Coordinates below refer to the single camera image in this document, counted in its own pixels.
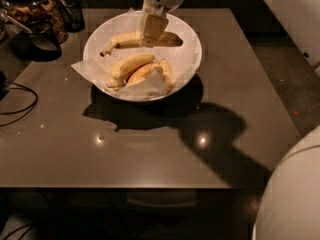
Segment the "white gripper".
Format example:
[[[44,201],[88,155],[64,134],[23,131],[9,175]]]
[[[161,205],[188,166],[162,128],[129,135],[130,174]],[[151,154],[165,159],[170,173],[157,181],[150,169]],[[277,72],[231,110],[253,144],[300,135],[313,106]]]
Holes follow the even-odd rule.
[[[168,19],[166,14],[177,9],[184,0],[144,0],[142,6],[140,45],[153,47],[164,33]]]

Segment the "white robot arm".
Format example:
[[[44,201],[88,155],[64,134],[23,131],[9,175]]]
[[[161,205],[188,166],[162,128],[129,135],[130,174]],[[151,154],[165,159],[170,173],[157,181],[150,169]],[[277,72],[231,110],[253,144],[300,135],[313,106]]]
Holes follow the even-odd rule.
[[[188,10],[207,46],[200,78],[167,105],[139,185],[211,197],[191,240],[319,240],[319,132],[296,141],[280,98],[227,9]]]

